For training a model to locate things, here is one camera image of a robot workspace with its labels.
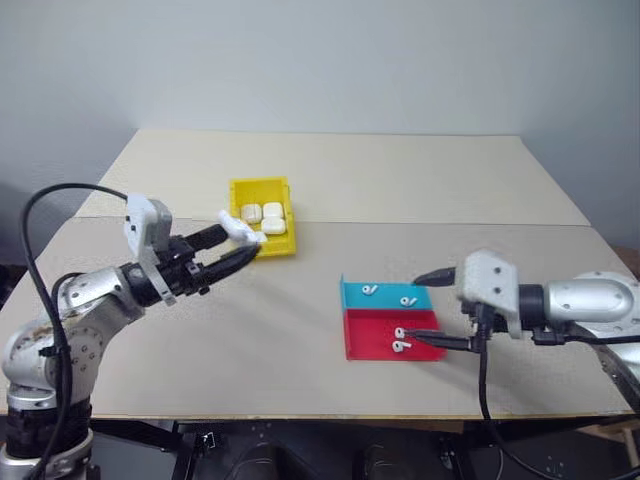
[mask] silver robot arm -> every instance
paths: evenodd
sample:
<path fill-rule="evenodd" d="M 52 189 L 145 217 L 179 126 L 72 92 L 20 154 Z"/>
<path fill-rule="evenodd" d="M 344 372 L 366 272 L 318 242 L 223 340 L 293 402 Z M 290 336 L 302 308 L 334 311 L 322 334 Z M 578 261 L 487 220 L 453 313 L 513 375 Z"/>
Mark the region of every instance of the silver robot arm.
<path fill-rule="evenodd" d="M 125 232 L 136 263 L 105 268 L 68 279 L 57 304 L 72 368 L 71 409 L 45 478 L 99 478 L 89 465 L 93 434 L 90 396 L 100 361 L 111 339 L 138 320 L 145 308 L 179 295 L 204 295 L 209 286 L 250 263 L 260 250 L 251 230 L 223 215 L 221 224 L 187 237 L 169 236 L 171 215 L 160 202 L 131 195 Z M 196 263 L 196 252 L 228 238 L 241 246 L 218 261 Z M 0 451 L 0 478 L 23 479 L 39 462 L 57 420 L 57 357 L 47 350 L 53 331 L 46 314 L 12 335 L 2 369 L 9 379 L 7 442 Z"/>
<path fill-rule="evenodd" d="M 611 272 L 590 272 L 546 285 L 519 284 L 517 268 L 499 255 L 480 250 L 455 268 L 418 277 L 414 283 L 454 286 L 462 312 L 477 321 L 478 306 L 495 315 L 485 331 L 521 338 L 532 332 L 536 345 L 578 341 L 592 346 L 603 370 L 632 409 L 640 413 L 640 285 Z M 480 353 L 477 336 L 451 337 L 442 332 L 407 331 L 417 340 L 442 348 Z"/>

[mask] table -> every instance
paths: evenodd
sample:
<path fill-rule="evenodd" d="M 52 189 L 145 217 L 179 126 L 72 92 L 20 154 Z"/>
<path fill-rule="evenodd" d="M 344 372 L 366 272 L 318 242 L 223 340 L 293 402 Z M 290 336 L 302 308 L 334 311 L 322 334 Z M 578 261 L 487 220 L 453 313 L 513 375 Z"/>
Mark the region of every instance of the table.
<path fill-rule="evenodd" d="M 362 165 L 373 166 L 361 174 Z M 522 282 L 628 273 L 513 137 L 140 131 L 102 183 L 161 198 L 174 231 L 189 233 L 227 205 L 230 177 L 252 175 L 289 177 L 298 254 L 256 261 L 206 296 L 148 309 L 109 345 L 92 396 L 96 417 L 477 419 L 475 355 L 345 359 L 342 274 L 410 281 L 477 248 L 516 263 Z M 92 195 L 39 259 L 49 284 L 130 260 L 122 213 Z M 469 332 L 452 289 L 431 295 L 444 330 Z M 0 312 L 0 340 L 40 308 L 23 280 Z M 542 348 L 505 335 L 490 344 L 489 403 L 498 418 L 629 411 L 589 347 Z"/>

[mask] red tray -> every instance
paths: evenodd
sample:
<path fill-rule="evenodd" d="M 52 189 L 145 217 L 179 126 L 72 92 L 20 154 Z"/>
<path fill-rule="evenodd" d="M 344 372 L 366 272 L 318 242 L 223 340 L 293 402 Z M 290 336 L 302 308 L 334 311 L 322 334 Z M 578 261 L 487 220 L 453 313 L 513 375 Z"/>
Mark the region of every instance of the red tray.
<path fill-rule="evenodd" d="M 410 348 L 396 353 L 391 344 L 397 340 L 395 329 L 426 328 L 439 330 L 438 320 L 432 310 L 369 310 L 344 311 L 344 338 L 348 360 L 404 360 L 438 361 L 446 350 L 432 347 L 413 339 Z"/>

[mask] black wire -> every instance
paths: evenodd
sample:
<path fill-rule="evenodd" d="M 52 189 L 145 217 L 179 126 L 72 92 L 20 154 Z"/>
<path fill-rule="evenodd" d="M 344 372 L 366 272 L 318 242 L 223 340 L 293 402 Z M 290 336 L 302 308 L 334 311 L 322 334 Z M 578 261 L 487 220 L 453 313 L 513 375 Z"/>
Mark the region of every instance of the black wire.
<path fill-rule="evenodd" d="M 53 345 L 58 352 L 58 363 L 60 364 L 58 372 L 59 380 L 56 386 L 56 403 L 58 405 L 58 418 L 56 420 L 56 425 L 53 429 L 49 442 L 40 457 L 40 461 L 33 467 L 31 472 L 29 473 L 29 478 L 38 479 L 45 472 L 47 463 L 51 458 L 51 455 L 55 451 L 56 443 L 62 433 L 64 428 L 65 421 L 69 414 L 69 408 L 71 407 L 71 394 L 73 387 L 73 378 L 72 378 L 72 370 L 71 370 L 71 355 L 69 353 L 69 344 L 67 342 L 67 336 L 65 335 L 64 328 L 62 326 L 62 322 L 60 321 L 60 317 L 58 315 L 58 307 L 57 307 L 57 298 L 56 304 L 51 300 L 47 292 L 47 287 L 44 284 L 44 280 L 38 271 L 38 267 L 36 266 L 35 258 L 33 256 L 33 250 L 31 249 L 31 242 L 29 241 L 29 214 L 31 213 L 31 209 L 33 206 L 40 200 L 42 197 L 52 193 L 57 192 L 59 190 L 68 190 L 68 189 L 84 189 L 84 190 L 98 190 L 101 192 L 109 193 L 111 195 L 115 195 L 116 197 L 122 198 L 123 200 L 127 200 L 127 196 L 124 193 L 118 192 L 116 190 L 112 190 L 107 187 L 103 187 L 100 185 L 92 185 L 89 183 L 60 183 L 57 185 L 52 185 L 47 188 L 43 188 L 42 190 L 36 192 L 28 201 L 27 204 L 22 209 L 22 213 L 20 215 L 20 236 L 22 241 L 22 249 L 24 251 L 25 260 L 27 263 L 27 270 L 31 275 L 31 279 L 36 287 L 36 291 L 44 308 L 49 316 L 49 320 L 51 321 L 51 327 L 53 330 Z"/>
<path fill-rule="evenodd" d="M 55 307 L 56 314 L 58 315 L 58 317 L 60 317 L 60 309 L 58 307 L 58 297 L 60 295 L 60 287 L 62 287 L 62 284 L 66 282 L 69 278 L 74 278 L 74 277 L 77 277 L 78 275 L 82 275 L 82 273 L 79 273 L 79 272 L 66 273 L 63 276 L 61 276 L 58 280 L 56 280 L 56 283 L 54 283 L 53 287 L 51 288 L 51 300 L 53 301 L 53 306 Z M 56 362 L 56 398 L 62 398 L 63 396 L 62 392 L 63 392 L 62 362 Z M 59 415 L 61 411 L 60 403 L 56 402 L 56 407 L 58 409 L 58 415 Z"/>
<path fill-rule="evenodd" d="M 518 464 L 521 468 L 536 475 L 537 477 L 544 478 L 546 480 L 561 480 L 560 477 L 554 477 L 552 475 L 547 475 L 546 473 L 532 467 L 531 465 L 525 463 L 518 456 L 516 456 L 511 448 L 507 445 L 507 443 L 500 435 L 493 419 L 491 418 L 491 414 L 489 413 L 489 407 L 487 405 L 487 366 L 489 363 L 489 352 L 487 351 L 486 340 L 483 348 L 480 350 L 480 371 L 478 373 L 478 398 L 480 399 L 480 410 L 482 411 L 482 418 L 484 418 L 484 423 L 489 430 L 489 433 L 495 440 L 496 444 L 500 447 L 500 449 L 504 452 L 504 454 L 513 460 L 516 464 Z M 628 472 L 612 478 L 611 480 L 630 480 L 635 478 L 640 474 L 640 467 L 635 467 Z"/>
<path fill-rule="evenodd" d="M 68 279 L 75 278 L 80 275 L 84 275 L 84 274 L 82 272 L 65 273 L 58 280 L 56 280 L 56 283 L 54 283 L 53 287 L 51 287 L 51 300 L 53 301 L 53 306 L 55 307 L 56 313 L 58 314 L 58 316 L 60 316 L 60 311 L 58 309 L 58 297 L 60 296 L 60 287 L 62 287 L 62 284 L 66 282 Z"/>

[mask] yellow bin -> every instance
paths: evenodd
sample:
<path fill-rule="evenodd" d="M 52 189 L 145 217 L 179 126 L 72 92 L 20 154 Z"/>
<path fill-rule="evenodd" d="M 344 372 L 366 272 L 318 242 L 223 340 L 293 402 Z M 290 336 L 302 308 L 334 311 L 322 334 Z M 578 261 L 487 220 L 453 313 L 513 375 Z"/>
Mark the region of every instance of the yellow bin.
<path fill-rule="evenodd" d="M 282 235 L 267 235 L 259 257 L 293 255 L 296 253 L 296 231 L 287 177 L 236 178 L 231 180 L 231 216 L 240 218 L 240 207 L 249 203 L 260 206 L 268 202 L 280 202 L 284 209 L 287 231 Z M 260 224 L 251 225 L 260 231 Z"/>

